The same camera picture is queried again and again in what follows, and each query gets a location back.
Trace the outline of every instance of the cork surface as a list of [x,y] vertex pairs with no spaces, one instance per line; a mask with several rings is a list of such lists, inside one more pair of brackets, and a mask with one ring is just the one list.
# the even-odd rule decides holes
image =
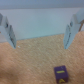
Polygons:
[[17,42],[13,49],[0,43],[0,84],[57,84],[54,67],[65,65],[66,84],[84,84],[84,32],[79,32],[69,49],[63,46],[64,35]]

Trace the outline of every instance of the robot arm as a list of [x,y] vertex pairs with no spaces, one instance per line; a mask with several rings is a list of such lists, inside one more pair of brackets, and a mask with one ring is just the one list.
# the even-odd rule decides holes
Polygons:
[[78,11],[77,14],[74,14],[71,18],[70,25],[66,26],[66,31],[64,35],[64,49],[68,49],[70,44],[72,43],[75,35],[81,31],[81,28],[84,23],[84,9],[82,8]]
[[0,32],[9,44],[15,49],[16,48],[16,38],[13,32],[12,25],[9,24],[7,17],[0,14]]

